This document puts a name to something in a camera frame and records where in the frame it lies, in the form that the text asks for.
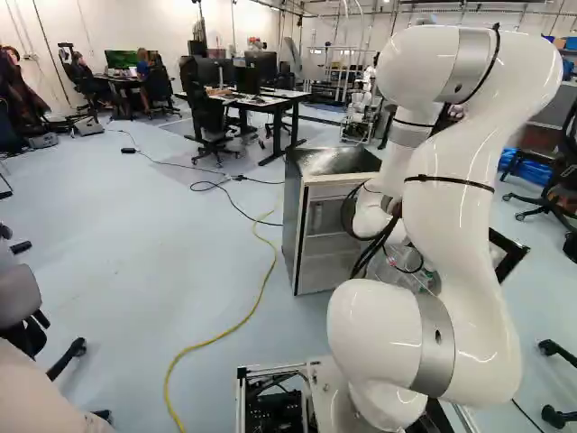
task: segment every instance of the black office chair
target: black office chair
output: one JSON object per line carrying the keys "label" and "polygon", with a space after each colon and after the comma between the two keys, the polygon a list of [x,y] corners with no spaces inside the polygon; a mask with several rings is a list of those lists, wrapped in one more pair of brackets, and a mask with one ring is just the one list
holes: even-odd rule
{"label": "black office chair", "polygon": [[66,76],[74,84],[74,90],[79,94],[83,95],[87,100],[87,103],[83,106],[77,106],[76,110],[78,113],[86,113],[93,115],[98,107],[98,95],[95,91],[96,85],[91,82],[94,78],[84,77],[79,73],[78,68],[69,60],[74,55],[74,44],[68,42],[61,42],[58,44],[59,50],[59,60]]}
{"label": "black office chair", "polygon": [[[539,350],[544,356],[559,355],[573,367],[577,368],[577,357],[563,349],[553,340],[543,340],[538,344]],[[577,412],[559,412],[550,404],[541,409],[541,418],[553,427],[561,429],[568,422],[577,421]]]}
{"label": "black office chair", "polygon": [[572,226],[567,218],[577,219],[577,216],[564,207],[559,206],[559,197],[577,198],[577,101],[569,110],[569,114],[563,123],[563,139],[558,143],[559,152],[551,163],[553,173],[547,182],[539,198],[523,197],[512,192],[503,196],[504,201],[515,198],[525,203],[538,205],[538,208],[515,214],[517,221],[525,220],[525,217],[536,214],[548,214],[551,212],[570,234],[577,234],[577,228]]}
{"label": "black office chair", "polygon": [[[180,109],[172,104],[172,84],[170,83],[169,74],[164,66],[158,64],[151,67],[149,76],[144,81],[146,95],[151,103],[149,118],[152,119],[154,113],[163,113],[179,115],[182,118]],[[166,105],[154,107],[155,102],[161,102]]]}
{"label": "black office chair", "polygon": [[[12,230],[0,225],[0,239],[10,239]],[[25,251],[22,244],[13,253]],[[47,337],[44,329],[50,327],[50,321],[40,310],[42,304],[40,288],[32,270],[27,264],[12,264],[9,256],[3,253],[0,261],[0,338],[10,342],[23,353],[35,359],[35,356],[46,346]],[[46,372],[54,381],[74,359],[87,352],[86,339],[76,338],[66,353]],[[98,417],[110,422],[110,410],[93,412]]]}
{"label": "black office chair", "polygon": [[231,153],[235,158],[240,158],[237,151],[226,149],[225,143],[233,139],[226,136],[229,126],[226,125],[228,107],[223,101],[211,99],[205,92],[204,86],[197,81],[188,82],[185,87],[187,100],[192,110],[192,119],[195,132],[204,138],[198,140],[196,137],[185,135],[189,140],[200,141],[202,147],[198,148],[198,156],[193,157],[192,163],[197,165],[197,161],[213,154],[216,157],[218,167],[222,167],[223,160],[220,153]]}

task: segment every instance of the yellow cable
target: yellow cable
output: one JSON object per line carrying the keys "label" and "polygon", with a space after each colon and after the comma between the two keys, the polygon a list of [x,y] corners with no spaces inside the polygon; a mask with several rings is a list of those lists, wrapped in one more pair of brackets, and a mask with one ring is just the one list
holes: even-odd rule
{"label": "yellow cable", "polygon": [[269,277],[272,274],[272,270],[274,269],[274,266],[277,264],[278,255],[277,255],[277,249],[275,248],[274,244],[271,241],[269,241],[268,239],[265,239],[264,237],[262,237],[258,233],[256,233],[256,226],[259,223],[259,221],[262,221],[263,219],[265,219],[266,217],[271,215],[275,210],[276,210],[276,207],[274,209],[272,209],[271,211],[267,212],[266,214],[256,218],[257,221],[254,222],[254,224],[252,225],[252,234],[255,235],[261,241],[263,241],[265,244],[270,246],[270,248],[272,248],[272,251],[274,252],[274,260],[270,264],[269,270],[267,271],[267,273],[264,275],[264,278],[262,279],[261,291],[259,292],[259,296],[256,299],[256,302],[254,303],[254,305],[252,306],[252,309],[249,312],[249,314],[243,320],[241,320],[239,323],[237,323],[233,327],[225,330],[225,332],[223,332],[222,334],[219,334],[218,336],[215,336],[215,337],[213,337],[209,340],[206,340],[202,343],[198,343],[197,345],[191,345],[189,347],[182,349],[179,352],[179,354],[176,355],[174,357],[174,359],[170,362],[169,369],[166,372],[166,375],[164,376],[164,401],[166,402],[166,406],[169,410],[170,416],[172,417],[172,419],[174,419],[174,422],[176,422],[177,426],[179,427],[180,433],[185,433],[186,430],[184,429],[184,426],[182,425],[182,421],[180,420],[179,416],[177,415],[177,412],[174,411],[174,408],[172,407],[172,403],[170,402],[170,396],[169,396],[170,375],[172,374],[174,367],[179,363],[179,361],[182,359],[183,356],[185,356],[185,355],[189,354],[190,352],[193,352],[193,351],[195,351],[201,347],[204,347],[206,345],[212,345],[215,341],[218,341],[221,338],[224,338],[224,337],[232,334],[234,331],[236,331],[238,328],[240,328],[242,325],[244,325],[246,322],[248,322],[249,319],[254,314],[254,312],[256,311],[256,309],[259,307],[259,304],[261,303],[261,299],[262,299],[262,293],[264,292],[264,288],[266,287],[267,282],[269,281]]}

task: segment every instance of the desk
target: desk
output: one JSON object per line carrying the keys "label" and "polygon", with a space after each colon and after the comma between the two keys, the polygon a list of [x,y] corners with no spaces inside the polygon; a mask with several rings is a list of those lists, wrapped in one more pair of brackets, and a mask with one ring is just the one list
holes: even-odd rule
{"label": "desk", "polygon": [[280,97],[282,99],[297,100],[298,102],[308,99],[311,96],[310,92],[301,92],[299,90],[286,90],[284,88],[266,89],[261,88],[261,95],[267,97]]}
{"label": "desk", "polygon": [[[292,95],[292,97],[284,96],[284,97],[272,97],[268,96],[264,92],[260,95],[262,99],[264,99],[264,103],[258,103],[252,100],[252,96],[247,96],[242,99],[231,99],[230,97],[220,96],[220,95],[212,95],[210,96],[213,99],[218,99],[226,103],[228,106],[232,106],[234,108],[238,108],[239,114],[241,117],[241,134],[247,134],[251,132],[249,129],[246,112],[247,111],[254,111],[257,113],[271,113],[274,114],[274,120],[272,124],[272,155],[268,156],[267,158],[263,159],[259,162],[259,165],[266,165],[269,162],[276,160],[277,158],[281,157],[285,154],[285,151],[288,148],[297,147],[300,144],[304,143],[306,140],[299,140],[298,139],[298,102],[302,100],[304,97],[307,97],[308,94],[306,92],[297,92],[302,95]],[[175,94],[175,97],[179,99],[187,100],[187,94],[185,92],[180,92]],[[287,149],[282,150],[280,148],[280,125],[282,121],[282,112],[290,109],[292,107],[292,132],[290,135],[290,145]],[[199,128],[195,127],[195,136],[200,136]]]}
{"label": "desk", "polygon": [[114,119],[129,119],[133,120],[133,108],[130,105],[128,93],[132,88],[139,88],[141,81],[136,77],[116,77],[106,74],[94,74],[95,79],[101,79],[108,83],[110,91],[113,95]]}

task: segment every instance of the black desk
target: black desk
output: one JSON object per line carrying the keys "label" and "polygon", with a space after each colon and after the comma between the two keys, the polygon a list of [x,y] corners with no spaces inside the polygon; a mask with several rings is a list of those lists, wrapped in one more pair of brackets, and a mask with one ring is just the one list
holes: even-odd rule
{"label": "black desk", "polygon": [[133,120],[133,108],[128,95],[131,89],[141,86],[141,81],[136,77],[117,77],[106,74],[94,74],[94,78],[106,81],[110,87],[114,104],[113,118]]}
{"label": "black desk", "polygon": [[[187,94],[185,92],[180,92],[175,94],[175,97],[178,97],[183,100],[187,100]],[[269,113],[273,114],[273,123],[272,123],[272,155],[268,156],[267,158],[259,161],[259,165],[266,165],[269,162],[276,160],[277,158],[281,157],[285,154],[285,152],[289,148],[297,147],[300,144],[304,143],[306,140],[299,140],[298,139],[298,102],[302,100],[302,97],[307,97],[307,95],[300,95],[298,97],[293,97],[288,99],[286,97],[269,97],[266,94],[260,95],[262,99],[265,100],[264,103],[257,103],[251,100],[251,96],[248,95],[242,99],[231,99],[230,97],[212,95],[210,96],[213,99],[218,99],[223,101],[228,106],[237,108],[239,110],[239,115],[241,118],[241,134],[248,134],[253,132],[254,129],[251,129],[247,122],[247,111],[254,111],[257,113]],[[280,125],[282,122],[282,113],[286,110],[289,110],[292,107],[292,132],[290,135],[290,145],[287,146],[285,150],[280,148]],[[200,128],[195,125],[195,136],[196,141],[201,142]]]}

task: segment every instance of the floor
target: floor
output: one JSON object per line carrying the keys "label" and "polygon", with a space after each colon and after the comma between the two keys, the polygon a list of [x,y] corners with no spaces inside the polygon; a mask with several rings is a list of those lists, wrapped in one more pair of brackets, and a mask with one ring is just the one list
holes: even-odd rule
{"label": "floor", "polygon": [[[303,107],[301,112],[326,115],[318,111]],[[83,409],[113,410],[115,425],[124,432],[176,431],[162,399],[170,360],[183,347],[238,322],[273,259],[270,248],[252,235],[252,223],[230,207],[222,191],[188,188],[200,180],[219,181],[221,175],[120,153],[132,146],[131,137],[114,130],[130,133],[156,161],[189,164],[197,146],[181,137],[190,133],[190,121],[172,123],[178,120],[112,122],[103,135],[62,137],[56,147],[5,161],[15,194],[0,201],[0,215],[15,237],[34,245],[21,257],[36,274],[43,310],[53,324],[38,362],[49,366],[75,336],[84,336],[88,354],[70,366],[58,386]],[[256,126],[266,121],[266,115],[251,118]],[[309,139],[307,146],[339,143],[338,128],[326,124],[302,121],[299,136]],[[282,180],[282,159],[266,167],[255,163],[270,153],[271,143],[266,145],[262,151],[249,143],[245,157],[227,159],[222,171]],[[212,159],[198,167],[216,170]],[[249,215],[277,206],[269,221],[281,221],[281,185],[229,181],[225,186]],[[500,200],[510,190],[537,195],[537,188],[509,178],[497,182],[496,190],[492,226],[531,247],[504,283],[525,355],[517,402],[545,431],[554,431],[539,421],[540,408],[552,403],[559,410],[577,409],[577,372],[561,360],[543,358],[535,343],[553,338],[577,353],[572,336],[577,266],[563,255],[563,229],[551,217],[519,223],[513,215],[526,206]],[[258,230],[279,246],[280,228]],[[326,354],[329,297],[294,298],[284,264],[278,263],[254,317],[232,336],[183,358],[172,374],[171,399],[187,430],[233,431],[236,366]],[[481,431],[535,429],[512,404],[473,413]],[[463,431],[457,424],[455,431]]]}

